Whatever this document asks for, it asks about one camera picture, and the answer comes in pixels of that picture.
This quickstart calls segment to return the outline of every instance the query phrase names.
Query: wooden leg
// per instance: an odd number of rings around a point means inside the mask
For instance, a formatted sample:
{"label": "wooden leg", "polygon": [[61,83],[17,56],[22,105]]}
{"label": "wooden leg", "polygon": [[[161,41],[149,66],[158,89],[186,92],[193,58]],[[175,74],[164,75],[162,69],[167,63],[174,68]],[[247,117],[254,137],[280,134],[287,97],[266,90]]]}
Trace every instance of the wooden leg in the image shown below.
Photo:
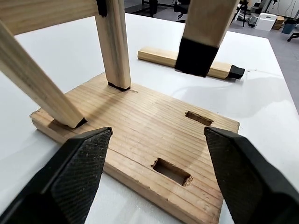
{"label": "wooden leg", "polygon": [[1,21],[0,70],[62,124],[75,128],[85,121],[79,110],[47,77]]}
{"label": "wooden leg", "polygon": [[131,86],[123,0],[107,1],[107,17],[95,16],[108,83],[121,90]]}
{"label": "wooden leg", "polygon": [[207,75],[238,2],[191,0],[175,66],[177,70]]}
{"label": "wooden leg", "polygon": [[[174,67],[177,61],[178,54],[176,52],[156,49],[151,47],[144,47],[138,51],[138,59],[153,62],[169,67]],[[222,62],[213,62],[211,64],[208,76],[215,78],[235,78],[240,79],[244,75],[245,69],[238,68],[232,64],[222,63]]]}

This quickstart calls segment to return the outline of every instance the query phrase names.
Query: wooden stick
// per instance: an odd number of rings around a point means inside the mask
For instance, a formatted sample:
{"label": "wooden stick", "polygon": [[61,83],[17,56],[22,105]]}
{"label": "wooden stick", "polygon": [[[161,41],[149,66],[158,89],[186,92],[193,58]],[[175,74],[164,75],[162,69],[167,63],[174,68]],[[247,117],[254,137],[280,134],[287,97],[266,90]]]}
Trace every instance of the wooden stick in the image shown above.
{"label": "wooden stick", "polygon": [[14,35],[96,14],[96,0],[0,0],[0,20]]}
{"label": "wooden stick", "polygon": [[75,128],[85,119],[0,21],[0,70],[53,118]]}
{"label": "wooden stick", "polygon": [[177,70],[206,76],[238,2],[238,0],[191,0],[175,65]]}
{"label": "wooden stick", "polygon": [[[165,65],[172,68],[175,67],[177,57],[178,54],[176,52],[151,47],[144,47],[138,51],[138,59]],[[240,79],[242,78],[244,72],[245,69],[238,68],[231,64],[213,62],[207,75],[221,79]]]}
{"label": "wooden stick", "polygon": [[95,16],[109,85],[121,90],[131,86],[123,0],[107,1],[107,17]]}

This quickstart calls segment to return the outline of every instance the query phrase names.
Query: black tape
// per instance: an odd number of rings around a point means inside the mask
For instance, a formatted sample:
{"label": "black tape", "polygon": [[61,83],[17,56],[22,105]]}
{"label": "black tape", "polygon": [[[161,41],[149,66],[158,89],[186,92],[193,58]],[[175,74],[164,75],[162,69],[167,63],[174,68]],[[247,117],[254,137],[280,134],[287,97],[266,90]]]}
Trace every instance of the black tape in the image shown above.
{"label": "black tape", "polygon": [[108,85],[110,85],[111,87],[114,87],[114,88],[116,88],[116,89],[118,89],[118,90],[120,90],[122,92],[131,89],[131,86],[129,86],[128,88],[124,89],[124,88],[118,87],[118,86],[116,86],[116,85],[114,85],[113,83],[110,83],[110,82],[108,82]]}
{"label": "black tape", "polygon": [[245,69],[232,65],[227,78],[241,79],[245,73]]}
{"label": "black tape", "polygon": [[85,124],[85,123],[87,123],[87,120],[86,120],[85,118],[83,118],[83,119],[77,124],[76,128],[82,126],[82,125]]}
{"label": "black tape", "polygon": [[175,69],[196,76],[206,77],[218,48],[182,38]]}
{"label": "black tape", "polygon": [[106,0],[97,0],[98,12],[102,17],[108,14]]}

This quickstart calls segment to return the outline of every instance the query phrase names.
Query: wooden board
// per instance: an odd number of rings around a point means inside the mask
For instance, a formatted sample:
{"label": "wooden board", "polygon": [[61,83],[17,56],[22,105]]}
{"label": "wooden board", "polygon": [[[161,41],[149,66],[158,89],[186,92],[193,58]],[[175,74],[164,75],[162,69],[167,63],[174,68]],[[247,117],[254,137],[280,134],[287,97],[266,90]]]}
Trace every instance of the wooden board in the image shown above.
{"label": "wooden board", "polygon": [[[205,125],[185,113],[233,132],[238,122],[137,84],[121,92],[107,85],[104,74],[66,96],[88,122],[71,129],[40,109],[31,114],[39,130],[64,143],[76,134],[111,126],[105,172],[187,224],[218,223],[223,197],[203,134]],[[188,178],[179,184],[156,171],[157,163]]]}
{"label": "wooden board", "polygon": [[14,35],[98,14],[96,0],[0,0],[0,20]]}
{"label": "wooden board", "polygon": [[[169,50],[144,47],[138,51],[137,57],[141,60],[174,68],[178,53]],[[213,62],[207,75],[215,78],[225,79],[228,77],[231,67],[231,64]]]}

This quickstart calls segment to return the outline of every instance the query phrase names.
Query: wooden plank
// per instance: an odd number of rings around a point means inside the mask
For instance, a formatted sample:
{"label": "wooden plank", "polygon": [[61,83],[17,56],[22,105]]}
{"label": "wooden plank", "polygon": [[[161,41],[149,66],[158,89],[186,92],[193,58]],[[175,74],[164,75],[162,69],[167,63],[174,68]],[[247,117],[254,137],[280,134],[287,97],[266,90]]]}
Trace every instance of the wooden plank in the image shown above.
{"label": "wooden plank", "polygon": [[131,86],[123,0],[107,2],[107,17],[95,17],[105,73],[110,85],[126,90]]}
{"label": "wooden plank", "polygon": [[0,0],[0,20],[14,35],[96,14],[96,0]]}
{"label": "wooden plank", "polygon": [[[39,130],[64,143],[76,134],[111,126],[105,172],[187,224],[218,223],[223,198],[203,134],[205,125],[185,112],[233,132],[238,131],[238,122],[137,84],[120,92],[107,86],[104,74],[66,96],[88,122],[70,129],[41,109],[31,114]],[[158,158],[190,174],[188,184],[182,186],[157,172],[153,166]]]}
{"label": "wooden plank", "polygon": [[208,74],[238,2],[191,0],[175,65],[177,70],[204,77]]}
{"label": "wooden plank", "polygon": [[[144,47],[138,51],[137,57],[141,60],[174,68],[178,54],[173,51]],[[233,67],[236,66],[222,62],[213,62],[207,75],[215,78],[225,79],[232,76],[232,73],[230,72],[232,71]],[[235,77],[238,76],[239,78],[241,78],[244,72],[245,70],[241,69],[240,72],[235,72],[234,75]]]}
{"label": "wooden plank", "polygon": [[0,70],[31,99],[62,124],[76,127],[84,120],[0,21]]}

